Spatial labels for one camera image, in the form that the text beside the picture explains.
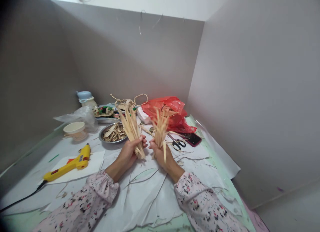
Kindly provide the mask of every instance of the metal bowl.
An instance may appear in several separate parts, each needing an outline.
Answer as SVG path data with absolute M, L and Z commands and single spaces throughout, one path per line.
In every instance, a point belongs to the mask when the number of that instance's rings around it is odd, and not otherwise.
M 113 142 L 104 141 L 104 140 L 103 140 L 103 135 L 104 135 L 104 133 L 105 133 L 108 129 L 110 129 L 114 124 L 115 124 L 115 123 L 110 124 L 110 125 L 108 125 L 107 127 L 104 127 L 104 128 L 100 131 L 100 133 L 99 133 L 99 140 L 100 140 L 102 143 L 105 143 L 105 144 L 119 144 L 119 143 L 125 141 L 125 140 L 128 138 L 128 137 L 126 136 L 126 137 L 124 137 L 124 138 L 121 139 L 121 140 L 117 140 L 117 141 L 113 141 Z

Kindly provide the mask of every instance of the person's right hand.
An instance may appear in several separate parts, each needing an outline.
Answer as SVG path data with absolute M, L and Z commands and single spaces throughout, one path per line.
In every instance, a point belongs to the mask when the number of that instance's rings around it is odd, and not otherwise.
M 166 163 L 164 162 L 163 147 L 159 149 L 154 139 L 150 141 L 149 149 L 153 150 L 159 165 L 169 174 L 174 183 L 177 183 L 185 171 L 175 162 L 169 147 L 166 148 Z

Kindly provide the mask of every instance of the yellow glue gun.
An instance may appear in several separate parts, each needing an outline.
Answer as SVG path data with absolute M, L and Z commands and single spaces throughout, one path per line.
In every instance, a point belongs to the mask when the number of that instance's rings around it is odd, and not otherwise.
M 47 182 L 51 182 L 68 173 L 69 171 L 73 170 L 74 168 L 77 168 L 78 170 L 86 168 L 89 163 L 90 152 L 91 149 L 89 143 L 87 143 L 87 145 L 81 149 L 80 155 L 77 158 L 75 158 L 73 161 L 66 164 L 65 166 L 61 167 L 60 169 L 46 173 L 43 176 L 43 179 Z

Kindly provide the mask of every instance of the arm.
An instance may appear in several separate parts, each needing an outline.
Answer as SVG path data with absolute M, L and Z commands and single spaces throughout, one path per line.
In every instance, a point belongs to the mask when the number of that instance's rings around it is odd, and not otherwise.
M 212 189 L 206 187 L 192 173 L 187 173 L 174 161 L 167 146 L 167 162 L 163 150 L 150 141 L 157 162 L 172 178 L 181 209 L 196 231 L 237 232 L 248 231 L 224 206 Z
M 33 231 L 90 231 L 105 210 L 111 207 L 119 188 L 117 182 L 133 165 L 137 158 L 134 148 L 141 142 L 144 148 L 147 147 L 145 136 L 133 142 L 127 141 L 115 162 L 105 171 L 88 177 L 79 192 L 41 221 Z

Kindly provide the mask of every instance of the bundle of corn husk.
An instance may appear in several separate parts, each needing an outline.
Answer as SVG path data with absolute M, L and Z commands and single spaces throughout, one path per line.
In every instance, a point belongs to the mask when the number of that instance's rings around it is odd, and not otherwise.
M 126 132 L 129 140 L 134 141 L 140 138 L 140 132 L 138 129 L 136 114 L 133 111 L 134 105 L 131 102 L 132 102 L 131 100 L 128 100 L 125 103 L 124 111 L 125 111 L 126 117 L 124 117 L 124 115 L 121 112 L 119 113 L 119 115 L 121 118 L 124 131 Z M 140 142 L 136 146 L 136 148 L 134 149 L 134 152 L 136 153 L 138 159 L 144 159 L 146 157 L 146 155 L 143 152 L 142 142 Z
M 169 115 L 166 111 L 160 111 L 160 109 L 155 108 L 157 112 L 157 117 L 152 119 L 152 124 L 154 128 L 154 142 L 155 144 L 161 149 L 163 147 L 163 156 L 164 162 L 167 162 L 167 155 L 166 155 L 166 147 L 167 144 L 164 139 L 167 136 L 167 128 L 168 128 L 168 119 Z

